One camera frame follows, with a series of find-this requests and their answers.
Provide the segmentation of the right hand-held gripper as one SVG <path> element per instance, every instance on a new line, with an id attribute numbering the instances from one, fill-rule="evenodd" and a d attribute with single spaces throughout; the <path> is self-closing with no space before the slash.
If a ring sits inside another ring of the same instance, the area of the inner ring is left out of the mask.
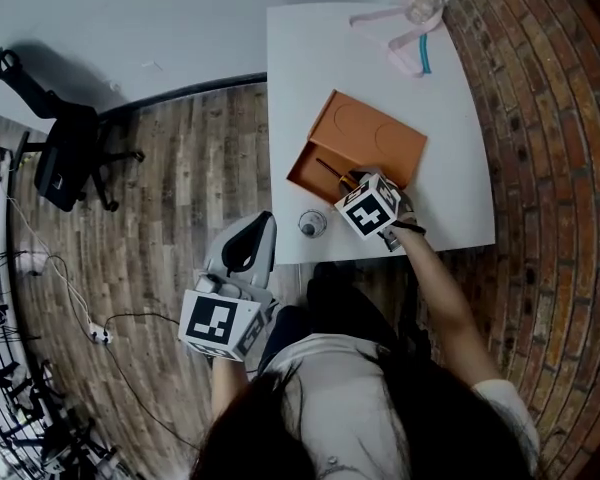
<path id="1" fill-rule="evenodd" d="M 393 252 L 400 247 L 394 228 L 418 232 L 411 199 L 380 169 L 352 169 L 339 189 L 335 208 L 361 239 L 379 236 Z"/>

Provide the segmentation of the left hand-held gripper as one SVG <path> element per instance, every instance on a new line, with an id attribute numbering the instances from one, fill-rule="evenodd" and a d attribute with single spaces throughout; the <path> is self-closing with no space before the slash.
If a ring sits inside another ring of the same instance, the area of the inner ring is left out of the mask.
<path id="1" fill-rule="evenodd" d="M 206 356 L 245 361 L 273 309 L 273 295 L 265 288 L 276 238 L 275 217 L 262 211 L 236 220 L 213 239 L 206 271 L 184 294 L 180 341 Z"/>

